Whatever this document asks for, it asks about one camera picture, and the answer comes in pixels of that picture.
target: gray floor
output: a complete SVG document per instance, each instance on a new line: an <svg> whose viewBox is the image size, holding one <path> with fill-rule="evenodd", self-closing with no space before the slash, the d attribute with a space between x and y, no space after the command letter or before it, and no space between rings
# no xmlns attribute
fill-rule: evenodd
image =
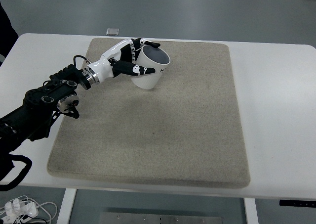
<svg viewBox="0 0 316 224"><path fill-rule="evenodd" d="M119 36L124 37L307 44L316 47L316 0L0 1L19 35L103 36L107 28L119 28ZM3 199L3 194L0 194L0 200ZM203 208L203 203L196 205ZM265 209L262 203L259 208ZM278 211L258 209L259 215L270 217L269 221L259 218L260 224L282 223L274 222L273 215L284 217L285 209L275 210ZM298 214L293 219L298 223L303 223L303 218L315 217L299 211L300 208L295 210Z"/></svg>

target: black strap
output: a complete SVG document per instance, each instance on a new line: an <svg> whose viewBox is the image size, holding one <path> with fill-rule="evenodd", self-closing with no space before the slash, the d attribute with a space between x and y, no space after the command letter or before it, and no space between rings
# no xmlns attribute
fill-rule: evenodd
<svg viewBox="0 0 316 224"><path fill-rule="evenodd" d="M11 181L9 184L0 185L0 191L8 191L18 186L19 183L25 178L25 176L27 175L27 173L29 172L32 166L32 161L25 156L8 154L7 158L10 159L11 161L21 161L25 163L26 165L21 170L20 174L13 181Z"/></svg>

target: beige mat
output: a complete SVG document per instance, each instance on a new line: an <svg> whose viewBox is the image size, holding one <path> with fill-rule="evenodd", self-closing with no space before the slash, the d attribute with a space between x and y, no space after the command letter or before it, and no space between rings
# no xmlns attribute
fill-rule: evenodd
<svg viewBox="0 0 316 224"><path fill-rule="evenodd" d="M91 61L119 39L94 39ZM152 90L127 75L85 91L79 119L65 117L53 176L108 182L245 187L250 182L229 49L160 42L170 66Z"/></svg>

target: white cable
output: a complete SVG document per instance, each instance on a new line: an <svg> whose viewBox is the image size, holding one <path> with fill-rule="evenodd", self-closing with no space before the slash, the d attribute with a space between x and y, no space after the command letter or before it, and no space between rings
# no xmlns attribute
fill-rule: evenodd
<svg viewBox="0 0 316 224"><path fill-rule="evenodd" d="M51 224L51 221L52 221L52 220L56 217L56 215L57 215L58 208L57 208L57 205L56 205L55 203L53 203L53 202L46 202L46 203L39 204L36 200L34 200L33 198L29 198L29 197L26 196L26 195L22 195L22 196L20 196L20 197L18 197L18 198L14 198L14 199L10 200L9 202L12 202L12 201L15 200L15 199L21 199L21 200L22 200L21 202L19 202L19 204L21 204L21 203L25 204L25 202L27 202L27 204L29 204L29 203L31 203L31 202L34 202L34 203L37 205L37 206L36 206L37 208L41 208L41 209L49 216L49 220L47 220L47 222L48 222L49 224ZM42 207L43 205L46 205L46 204L52 204L52 205L55 206L56 211L55 211L55 214L54 214L53 217L51 216L51 214L50 214L45 208ZM17 216L17 218L16 218L16 220L15 220L15 222L16 222L17 224L20 224L20 223L21 223L21 216L23 216L23 215L26 215L26 214L20 213L20 216ZM33 221L33 222L30 222L30 223L45 223L45 221Z"/></svg>
<svg viewBox="0 0 316 224"><path fill-rule="evenodd" d="M55 208L56 208L56 211L55 211L55 214L54 214L54 216L51 218L52 220L56 217L56 215L57 215L57 212L58 212L58 207L57 207L57 205L55 204L55 203L53 203L53 202L46 202L46 203L42 203L42 204L40 204L39 206L37 206L37 207L42 207L43 205L45 205L45 204L52 204L52 205L54 205L55 206Z"/></svg>
<svg viewBox="0 0 316 224"><path fill-rule="evenodd" d="M29 199L37 204L37 206L36 206L37 208L41 208L41 209L43 209L44 212L47 213L47 215L49 216L49 220L48 220L47 222L48 222L48 223L51 223L51 221L52 221L52 220L56 217L56 215L57 215L57 212L58 212L57 205L56 205L55 203L53 203L53 202L46 202L46 203L39 204L39 203L38 203L37 201L35 201L34 199L32 199L32 198L29 198ZM45 208L42 207L42 206L45 205L45 204L52 204L52 205L55 206L56 211L55 211L55 215L54 215L53 217L51 217L50 213L49 213Z"/></svg>

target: robotic hand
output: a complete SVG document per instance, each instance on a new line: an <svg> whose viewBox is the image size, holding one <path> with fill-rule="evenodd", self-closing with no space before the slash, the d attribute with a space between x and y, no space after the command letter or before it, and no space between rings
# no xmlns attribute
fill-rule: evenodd
<svg viewBox="0 0 316 224"><path fill-rule="evenodd" d="M21 107L0 119L0 181L14 168L13 160L26 164L21 173L9 184L0 185L0 191L16 187L26 176L32 161L21 155L12 155L21 143L49 136L50 128L60 114L77 119L76 106L79 98L75 89L81 84L86 90L94 83L119 74L131 76L155 72L154 68L134 64L144 45L158 48L160 44L144 38L126 39L102 54L100 60L91 63L83 56L76 55L74 64L51 75L42 87L26 92ZM76 58L81 57L89 63L83 70L76 68Z"/></svg>
<svg viewBox="0 0 316 224"><path fill-rule="evenodd" d="M144 45L150 45L154 48L160 46L160 44L144 38L123 40L103 53L100 60L85 67L83 74L92 85L93 83L101 83L108 77L116 77L120 73L131 76L154 73L154 68L133 64Z"/></svg>

